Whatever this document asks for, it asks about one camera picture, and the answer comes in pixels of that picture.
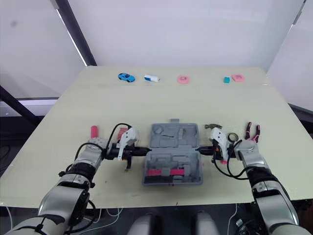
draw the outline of pink handle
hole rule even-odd
[[[97,138],[98,137],[98,127],[92,126],[90,129],[90,138]]]

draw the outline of white cable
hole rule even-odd
[[[12,229],[12,228],[13,228],[13,219],[12,219],[11,211],[10,211],[10,209],[9,209],[8,207],[5,207],[5,208],[6,208],[6,210],[7,210],[8,213],[9,213],[10,223],[11,223],[11,229]]]
[[[104,227],[107,227],[107,226],[110,226],[110,225],[114,224],[114,223],[118,220],[119,215],[121,214],[122,210],[123,210],[123,209],[121,209],[121,211],[120,211],[119,209],[117,209],[117,217],[116,217],[115,221],[113,221],[111,224],[107,224],[107,225],[104,225],[104,226],[101,226],[101,227],[97,227],[97,228],[93,228],[93,229],[88,229],[88,230],[85,230],[85,231],[81,232],[81,233],[78,234],[78,235],[84,234],[84,233],[89,232],[89,231],[93,231],[93,230],[97,230],[97,229],[102,229],[102,228],[104,228]]]
[[[109,216],[111,216],[111,217],[116,217],[116,216],[118,216],[119,214],[121,214],[121,212],[123,211],[123,208],[121,209],[121,211],[117,210],[117,214],[111,214],[108,209],[106,209],[106,210],[107,210],[107,213],[108,213]]]
[[[236,210],[235,213],[233,213],[233,215],[229,218],[228,220],[228,226],[227,226],[227,235],[229,235],[229,225],[230,225],[230,221],[231,219],[237,214],[237,204],[236,204]]]
[[[98,223],[99,220],[100,220],[100,217],[101,217],[101,212],[102,212],[102,208],[100,208],[100,211],[99,211],[99,216],[98,216],[98,219],[96,221],[93,221],[94,224]]]

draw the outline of black cable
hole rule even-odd
[[[3,146],[1,146],[0,147],[0,149],[2,149],[2,148],[4,148],[4,147],[8,147],[8,150],[6,151],[6,153],[2,156],[2,157],[0,157],[0,161],[3,159],[3,158],[5,158],[6,156],[8,156],[9,155],[9,153],[10,153],[10,151],[11,151],[11,146],[10,145],[3,145]]]
[[[227,171],[229,173],[229,175],[233,178],[235,178],[236,180],[248,180],[248,178],[239,178],[247,169],[244,169],[242,172],[240,172],[238,175],[233,175],[231,172],[230,172],[230,168],[229,168],[229,161],[230,161],[230,157],[231,155],[234,153],[235,151],[235,147],[240,144],[242,142],[242,140],[239,140],[237,141],[234,146],[232,147],[232,150],[231,152],[228,154],[228,158],[227,158]]]
[[[77,159],[77,157],[78,157],[78,155],[79,155],[80,150],[81,150],[81,149],[82,149],[82,147],[83,147],[83,146],[85,146],[85,145],[93,145],[93,146],[98,147],[98,148],[101,150],[101,152],[103,152],[103,151],[104,151],[104,149],[103,149],[100,145],[98,145],[98,144],[96,144],[96,143],[86,142],[86,143],[83,143],[83,144],[82,144],[82,145],[78,148],[78,150],[77,150],[77,152],[76,152],[76,155],[75,155],[75,160]]]
[[[129,124],[126,124],[126,123],[119,123],[119,124],[117,124],[117,125],[113,128],[113,130],[112,130],[112,132],[111,132],[111,134],[110,134],[109,140],[108,140],[108,142],[107,142],[107,146],[106,146],[106,148],[105,148],[105,154],[104,154],[105,156],[106,156],[107,153],[108,153],[109,145],[110,145],[111,139],[112,139],[112,137],[113,137],[113,134],[114,134],[115,130],[117,129],[117,127],[120,126],[120,125],[125,125],[125,126],[128,127],[128,129],[130,129],[130,128],[132,127],[132,126],[130,126]]]
[[[70,165],[67,166],[67,168],[66,168],[66,170],[65,170],[65,173],[68,172],[68,170],[70,169],[70,167],[71,167],[72,165],[73,165],[73,164],[70,164]]]
[[[241,142],[242,142],[242,140],[239,140],[237,143],[235,143],[235,145],[233,146],[232,152],[234,151],[235,147],[236,147],[239,143],[241,143]],[[230,160],[230,156],[231,156],[232,152],[228,155],[228,158],[227,158],[227,170],[229,170],[229,160]],[[231,174],[230,170],[228,171],[230,174],[227,174],[227,173],[225,173],[224,171],[222,171],[222,170],[218,167],[218,165],[216,164],[215,155],[213,155],[213,164],[214,164],[214,166],[216,167],[216,169],[217,169],[220,173],[222,173],[223,175],[225,175],[225,176],[227,176],[227,177],[234,178],[234,179],[236,179],[236,180],[248,180],[248,178],[239,178],[239,177],[242,176],[242,174],[243,174],[246,170],[253,169],[253,168],[258,168],[258,167],[256,167],[256,166],[247,166],[247,167],[244,168],[238,175],[233,175],[233,174]]]
[[[74,229],[74,230],[72,229],[71,231],[70,231],[70,229],[69,229],[69,230],[65,231],[64,234],[69,235],[70,233],[78,233],[78,232],[80,232],[80,231],[82,231],[82,230],[85,230],[86,228],[88,228],[88,227],[96,220],[96,217],[97,217],[96,206],[95,206],[94,203],[93,203],[92,201],[90,201],[90,200],[88,200],[88,203],[89,203],[89,204],[92,206],[92,208],[93,208],[93,217],[92,217],[91,221],[89,221],[89,223],[88,223],[87,225],[85,225],[85,226],[83,226],[83,227],[81,227],[81,228],[79,228],[79,229]]]
[[[74,227],[74,226],[70,226],[70,228],[69,228],[69,230],[68,230],[68,233],[67,233],[68,235],[70,235],[71,233],[73,233],[73,227]]]

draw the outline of beige tabletop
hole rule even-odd
[[[127,83],[120,72],[135,76]],[[246,80],[223,83],[225,76],[240,73]],[[158,76],[158,83],[144,74]],[[177,83],[179,75],[190,76],[188,84]],[[248,121],[261,125],[260,153],[292,200],[313,198],[313,141],[288,104],[260,68],[133,68],[87,67],[64,92],[30,136],[0,179],[0,203],[36,208],[59,180],[58,173],[73,162],[77,148],[89,139],[90,127],[99,126],[99,136],[108,138],[119,122],[139,132],[139,146],[148,146],[151,124],[195,122],[200,144],[211,145],[207,123],[223,126],[225,133],[244,137]],[[243,203],[253,200],[248,181],[223,176],[202,156],[201,186],[151,186],[141,184],[145,157],[126,163],[104,160],[90,190],[101,208],[150,207],[197,204]],[[231,160],[234,173],[242,163]]]

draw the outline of pliers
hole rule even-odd
[[[253,138],[251,137],[251,134],[250,134],[251,125],[252,125],[252,122],[250,121],[248,123],[248,125],[246,126],[245,140],[252,140],[252,141],[257,143],[259,141],[259,137],[260,137],[260,125],[256,125],[256,133],[255,133],[255,136]]]

